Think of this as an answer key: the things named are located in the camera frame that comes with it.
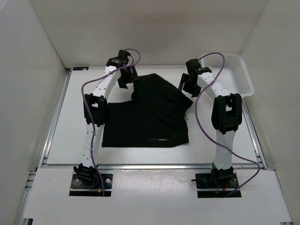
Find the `black shorts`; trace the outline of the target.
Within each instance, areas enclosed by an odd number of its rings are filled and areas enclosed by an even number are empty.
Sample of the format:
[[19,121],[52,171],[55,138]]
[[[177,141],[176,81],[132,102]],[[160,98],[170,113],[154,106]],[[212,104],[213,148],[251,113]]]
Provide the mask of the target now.
[[130,101],[109,103],[102,147],[171,148],[187,144],[185,116],[192,104],[161,76],[140,76]]

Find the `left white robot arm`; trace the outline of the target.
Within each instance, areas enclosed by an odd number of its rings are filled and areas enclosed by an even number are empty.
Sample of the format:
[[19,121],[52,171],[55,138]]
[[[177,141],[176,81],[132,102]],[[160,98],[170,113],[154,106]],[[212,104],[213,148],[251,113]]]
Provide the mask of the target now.
[[138,81],[135,65],[140,59],[141,54],[137,50],[119,50],[116,57],[107,61],[102,77],[87,81],[81,87],[87,131],[82,159],[74,167],[74,172],[89,188],[98,188],[102,192],[105,189],[97,156],[101,134],[110,115],[108,97],[116,83],[120,88],[126,89],[127,84]]

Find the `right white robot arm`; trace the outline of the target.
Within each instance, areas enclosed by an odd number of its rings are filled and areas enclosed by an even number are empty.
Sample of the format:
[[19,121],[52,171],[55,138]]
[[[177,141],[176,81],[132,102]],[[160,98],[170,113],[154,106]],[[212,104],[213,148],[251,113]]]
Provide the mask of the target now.
[[233,139],[242,123],[241,96],[225,89],[212,75],[208,67],[202,67],[198,59],[186,62],[187,73],[182,74],[179,89],[191,97],[198,97],[202,88],[210,83],[205,92],[213,101],[211,122],[216,130],[216,154],[212,170],[208,174],[199,174],[196,181],[201,188],[221,188],[227,186],[233,178],[231,150]]

